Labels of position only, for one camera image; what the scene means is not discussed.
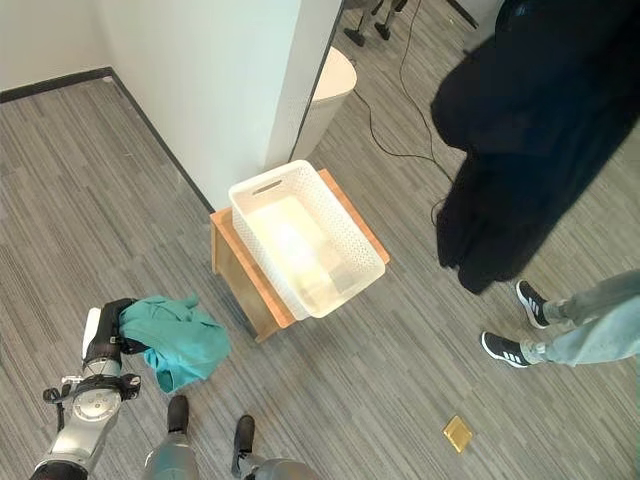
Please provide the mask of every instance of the electrical cord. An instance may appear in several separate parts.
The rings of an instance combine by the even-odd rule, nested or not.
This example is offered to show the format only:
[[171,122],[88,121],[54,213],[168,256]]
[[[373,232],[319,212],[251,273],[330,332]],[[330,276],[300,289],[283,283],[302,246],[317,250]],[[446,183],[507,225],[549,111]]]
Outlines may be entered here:
[[[369,102],[367,102],[364,99],[364,97],[362,95],[360,95],[360,92],[358,92],[356,89],[354,89],[354,93],[360,99],[360,101],[365,104],[365,106],[369,110],[369,131],[371,133],[371,138],[373,139],[374,143],[378,146],[378,148],[380,150],[382,150],[384,153],[386,153],[387,155],[390,155],[392,157],[420,158],[422,160],[427,160],[427,161],[431,162],[440,171],[440,173],[442,173],[447,178],[447,180],[449,180],[449,183],[453,184],[453,178],[451,177],[451,175],[449,175],[449,173],[446,171],[446,169],[435,159],[435,154],[433,152],[433,133],[431,131],[431,128],[429,127],[429,123],[427,122],[427,119],[426,119],[424,113],[420,109],[420,106],[418,105],[418,103],[415,101],[415,99],[409,93],[409,90],[407,89],[407,85],[406,85],[406,83],[404,81],[404,75],[403,75],[404,65],[405,65],[405,62],[407,60],[407,56],[409,54],[409,48],[411,47],[411,39],[412,39],[412,36],[413,36],[413,26],[414,26],[416,18],[418,16],[418,12],[420,11],[420,6],[421,5],[422,5],[422,0],[419,0],[418,1],[418,5],[416,6],[416,9],[415,9],[415,11],[413,13],[413,17],[411,18],[411,23],[409,25],[409,36],[407,38],[407,45],[405,47],[404,55],[402,56],[402,60],[400,61],[400,68],[399,68],[398,74],[399,74],[399,77],[400,77],[400,84],[402,86],[402,91],[404,93],[404,96],[407,98],[407,100],[409,100],[411,102],[413,107],[417,110],[418,114],[420,115],[420,118],[422,119],[422,123],[425,126],[425,129],[427,130],[427,134],[429,135],[429,151],[431,153],[431,157],[427,157],[425,155],[416,155],[416,154],[411,154],[411,153],[395,153],[395,152],[390,151],[384,145],[382,145],[382,143],[376,137],[375,132],[373,130],[373,109],[371,108],[371,105],[369,104]],[[353,63],[354,66],[356,65],[356,62],[354,60],[352,60],[351,63]],[[434,227],[436,226],[436,220],[434,219],[434,212],[435,212],[436,208],[439,205],[441,205],[444,201],[445,201],[445,199],[442,198],[442,199],[438,200],[436,203],[434,203],[432,205],[432,207],[431,207],[431,212],[430,212],[429,216],[431,218],[431,223],[433,224]]]

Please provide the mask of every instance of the black baseboard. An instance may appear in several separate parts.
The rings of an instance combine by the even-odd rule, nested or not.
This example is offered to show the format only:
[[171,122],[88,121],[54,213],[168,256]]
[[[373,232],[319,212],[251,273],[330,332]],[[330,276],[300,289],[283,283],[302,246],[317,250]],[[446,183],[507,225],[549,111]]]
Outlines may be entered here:
[[451,5],[454,10],[462,16],[462,18],[469,22],[473,28],[478,28],[478,22],[476,22],[469,12],[467,12],[456,0],[447,0],[447,3]]
[[75,85],[76,83],[107,77],[111,75],[111,72],[113,72],[111,67],[96,68],[95,70],[89,70],[88,72],[72,73],[63,77],[52,78],[43,82],[12,88],[11,90],[4,90],[0,92],[0,103],[11,102],[30,95],[55,90],[56,88],[68,87],[69,85]]
[[56,88],[68,87],[69,85],[75,85],[76,83],[86,82],[88,80],[96,80],[98,78],[104,77],[112,77],[115,84],[120,89],[120,92],[129,100],[133,108],[136,110],[140,118],[147,126],[147,128],[151,131],[151,134],[156,139],[156,141],[160,144],[164,152],[171,159],[175,167],[178,169],[180,174],[184,177],[187,184],[191,187],[191,189],[198,196],[202,204],[207,208],[209,213],[214,213],[215,210],[206,199],[206,197],[202,194],[200,189],[196,186],[193,179],[189,176],[187,171],[184,169],[180,161],[173,154],[169,146],[165,143],[165,141],[160,136],[160,133],[156,130],[151,123],[151,120],[145,115],[136,99],[131,95],[131,92],[127,90],[127,87],[124,86],[118,74],[114,71],[112,67],[102,67],[97,68],[95,70],[89,70],[88,72],[79,72],[72,73],[71,75],[65,75],[63,77],[52,78],[51,80],[45,80],[44,82],[34,83],[32,85],[25,85],[23,87],[12,88],[11,90],[4,90],[0,92],[0,103],[11,102],[13,100],[18,100],[20,98],[28,97],[30,95],[36,95],[38,93],[48,92],[50,90],[55,90]]

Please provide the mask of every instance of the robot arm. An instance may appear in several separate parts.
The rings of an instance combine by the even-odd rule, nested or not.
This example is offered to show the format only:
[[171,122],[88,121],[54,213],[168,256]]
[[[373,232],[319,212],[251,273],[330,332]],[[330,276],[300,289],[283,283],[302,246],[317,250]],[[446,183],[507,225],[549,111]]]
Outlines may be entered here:
[[[62,378],[62,393],[50,388],[44,400],[58,408],[58,434],[31,480],[84,480],[100,456],[104,440],[116,423],[123,401],[136,398],[138,375],[120,375],[123,339],[119,316],[134,302],[121,299],[91,309],[82,348],[82,376]],[[64,424],[62,403],[71,400],[71,414]]]

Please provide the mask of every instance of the black shoe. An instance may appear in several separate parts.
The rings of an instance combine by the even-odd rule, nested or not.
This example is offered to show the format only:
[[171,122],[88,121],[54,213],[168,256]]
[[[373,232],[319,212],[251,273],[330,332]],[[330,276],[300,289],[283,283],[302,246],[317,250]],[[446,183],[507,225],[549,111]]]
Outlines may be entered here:
[[187,434],[189,427],[189,402],[184,395],[176,395],[167,409],[167,430],[169,433]]
[[359,47],[364,47],[364,35],[362,35],[359,31],[354,30],[352,28],[345,28],[344,34],[351,39],[353,43],[358,45]]
[[516,294],[518,295],[520,303],[522,303],[524,309],[527,311],[529,323],[541,330],[547,328],[549,322],[544,318],[544,312],[542,311],[542,306],[547,303],[547,301],[525,280],[520,280],[516,284]]
[[231,463],[231,474],[240,478],[240,458],[243,454],[253,451],[253,434],[256,431],[256,423],[251,415],[243,415],[238,420],[236,434],[233,438],[233,462]]
[[482,332],[480,342],[487,353],[496,360],[504,360],[516,368],[526,368],[531,365],[524,359],[518,342],[489,332]]
[[376,30],[378,30],[380,36],[385,40],[389,40],[389,38],[391,38],[391,30],[389,30],[384,23],[376,22]]

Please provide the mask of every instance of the wooden side table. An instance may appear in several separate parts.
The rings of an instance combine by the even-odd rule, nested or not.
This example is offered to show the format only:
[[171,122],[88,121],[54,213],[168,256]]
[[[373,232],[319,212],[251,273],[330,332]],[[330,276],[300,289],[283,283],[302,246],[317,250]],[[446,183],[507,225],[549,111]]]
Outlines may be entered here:
[[[349,212],[356,225],[371,242],[384,263],[391,258],[369,229],[328,170],[320,170],[320,177]],[[233,228],[231,208],[211,214],[211,263],[213,272],[224,277],[242,310],[256,331],[256,342],[296,322],[287,306],[256,264],[251,253]]]

